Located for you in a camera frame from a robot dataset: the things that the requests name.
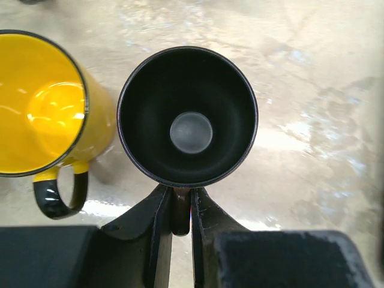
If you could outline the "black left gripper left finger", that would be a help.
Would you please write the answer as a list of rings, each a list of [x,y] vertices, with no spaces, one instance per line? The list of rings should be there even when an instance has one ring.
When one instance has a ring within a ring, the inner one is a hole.
[[[103,227],[3,227],[1,286],[167,287],[170,196],[158,185]]]

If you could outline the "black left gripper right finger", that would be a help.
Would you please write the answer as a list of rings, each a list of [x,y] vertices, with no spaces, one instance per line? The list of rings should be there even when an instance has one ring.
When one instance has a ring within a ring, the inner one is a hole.
[[[191,193],[195,287],[373,287],[354,243],[336,230],[251,231],[204,188]]]

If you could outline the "brown mug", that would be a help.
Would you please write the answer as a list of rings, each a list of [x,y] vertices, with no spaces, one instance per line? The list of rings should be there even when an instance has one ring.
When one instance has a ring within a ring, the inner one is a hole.
[[[141,62],[117,105],[121,145],[146,176],[172,189],[172,232],[190,226],[193,189],[214,184],[245,160],[259,111],[244,73],[203,47],[176,46]]]

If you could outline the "yellow mug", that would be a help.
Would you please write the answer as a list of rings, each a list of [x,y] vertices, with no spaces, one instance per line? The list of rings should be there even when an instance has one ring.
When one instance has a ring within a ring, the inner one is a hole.
[[[115,105],[65,49],[28,31],[1,31],[1,176],[33,176],[48,218],[80,212],[89,162],[115,134]]]

